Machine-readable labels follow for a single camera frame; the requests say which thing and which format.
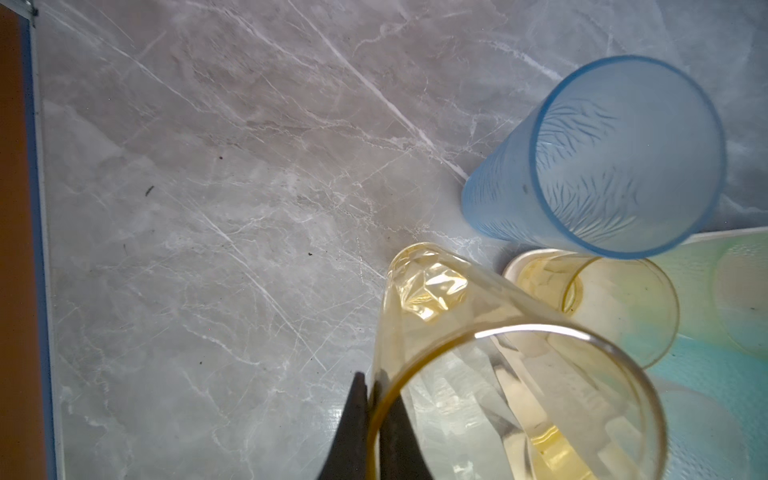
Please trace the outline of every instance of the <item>orange surface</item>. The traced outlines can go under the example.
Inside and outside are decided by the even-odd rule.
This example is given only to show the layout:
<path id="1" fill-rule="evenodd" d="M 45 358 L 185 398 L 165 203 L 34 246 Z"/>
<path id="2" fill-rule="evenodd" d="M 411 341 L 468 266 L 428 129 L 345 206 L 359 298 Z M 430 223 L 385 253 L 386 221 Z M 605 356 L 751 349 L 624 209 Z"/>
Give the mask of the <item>orange surface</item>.
<path id="1" fill-rule="evenodd" d="M 21 32 L 0 7 L 0 478 L 45 478 Z"/>

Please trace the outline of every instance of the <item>blue cup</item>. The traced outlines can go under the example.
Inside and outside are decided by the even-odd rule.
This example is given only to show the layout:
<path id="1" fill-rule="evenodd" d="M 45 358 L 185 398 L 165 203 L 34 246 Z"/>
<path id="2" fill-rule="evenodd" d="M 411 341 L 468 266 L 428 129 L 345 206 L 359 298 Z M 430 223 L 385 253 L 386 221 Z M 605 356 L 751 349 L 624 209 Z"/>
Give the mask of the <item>blue cup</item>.
<path id="1" fill-rule="evenodd" d="M 564 79 L 472 173 L 467 221 L 490 237 L 601 257 L 669 250 L 707 221 L 723 127 L 688 75 L 633 55 Z"/>

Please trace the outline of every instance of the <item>blue rim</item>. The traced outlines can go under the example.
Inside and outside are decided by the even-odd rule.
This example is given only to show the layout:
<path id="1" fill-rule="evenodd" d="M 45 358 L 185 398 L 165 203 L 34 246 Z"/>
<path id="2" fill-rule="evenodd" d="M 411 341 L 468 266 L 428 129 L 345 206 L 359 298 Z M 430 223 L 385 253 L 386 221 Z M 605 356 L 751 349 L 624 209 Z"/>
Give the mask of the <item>blue rim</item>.
<path id="1" fill-rule="evenodd" d="M 673 73 L 680 75 L 682 79 L 687 81 L 690 84 L 690 86 L 696 92 L 698 92 L 699 96 L 701 96 L 701 100 L 710 110 L 710 113 L 712 114 L 712 117 L 715 120 L 715 125 L 717 126 L 717 133 L 720 137 L 720 181 L 718 182 L 717 188 L 715 188 L 713 192 L 709 205 L 704 210 L 701 217 L 696 219 L 696 221 L 694 221 L 693 224 L 691 224 L 691 226 L 688 227 L 680 236 L 672 239 L 671 241 L 665 243 L 664 245 L 660 247 L 651 248 L 649 250 L 644 250 L 641 252 L 632 252 L 632 253 L 615 252 L 613 250 L 598 248 L 595 245 L 585 242 L 581 238 L 574 235 L 565 225 L 563 225 L 560 219 L 558 219 L 554 215 L 554 212 L 552 212 L 552 209 L 549 207 L 549 203 L 547 203 L 547 199 L 544 197 L 544 191 L 541 189 L 541 185 L 539 184 L 538 172 L 536 170 L 536 144 L 538 143 L 538 132 L 539 132 L 539 129 L 541 128 L 541 123 L 544 120 L 544 117 L 549 111 L 549 108 L 552 105 L 552 102 L 554 102 L 555 98 L 557 98 L 558 95 L 568 85 L 570 85 L 573 80 L 575 80 L 576 78 L 579 78 L 583 74 L 589 71 L 592 71 L 596 68 L 604 67 L 605 65 L 611 65 L 614 63 L 620 63 L 622 61 L 642 61 L 642 62 L 654 64 L 654 65 L 660 65 L 661 67 L 664 67 L 667 70 L 670 70 Z M 702 87 L 699 86 L 699 84 L 696 83 L 695 80 L 692 79 L 690 76 L 688 76 L 688 74 L 686 74 L 685 72 L 673 67 L 672 65 L 664 63 L 660 60 L 656 60 L 655 58 L 642 57 L 640 55 L 622 55 L 618 57 L 602 58 L 601 60 L 593 61 L 592 63 L 579 68 L 577 71 L 568 75 L 563 81 L 561 81 L 560 84 L 557 87 L 555 87 L 554 90 L 549 94 L 547 99 L 544 101 L 544 104 L 541 106 L 541 110 L 538 112 L 538 116 L 536 117 L 536 123 L 534 124 L 532 135 L 531 135 L 529 152 L 530 153 L 528 155 L 528 161 L 530 162 L 530 168 L 531 168 L 531 183 L 533 184 L 533 189 L 534 189 L 534 192 L 536 193 L 536 198 L 538 199 L 538 202 L 540 203 L 542 210 L 544 210 L 544 213 L 547 215 L 547 218 L 549 218 L 549 220 L 558 229 L 558 231 L 563 235 L 565 235 L 565 237 L 568 238 L 570 241 L 602 257 L 618 258 L 621 260 L 632 260 L 636 258 L 652 257 L 653 255 L 658 255 L 659 253 L 665 252 L 675 247 L 676 245 L 682 243 L 685 239 L 687 239 L 691 234 L 701 230 L 701 228 L 704 226 L 704 224 L 707 222 L 707 220 L 710 218 L 710 216 L 714 212 L 715 206 L 717 205 L 717 201 L 720 199 L 720 194 L 723 193 L 723 189 L 725 188 L 725 176 L 726 176 L 726 166 L 727 166 L 727 156 L 725 151 L 725 131 L 723 129 L 723 124 L 720 121 L 720 116 L 717 114 L 717 110 L 715 110 L 715 106 L 710 100 L 709 96 L 704 91 L 704 89 L 702 89 Z"/>

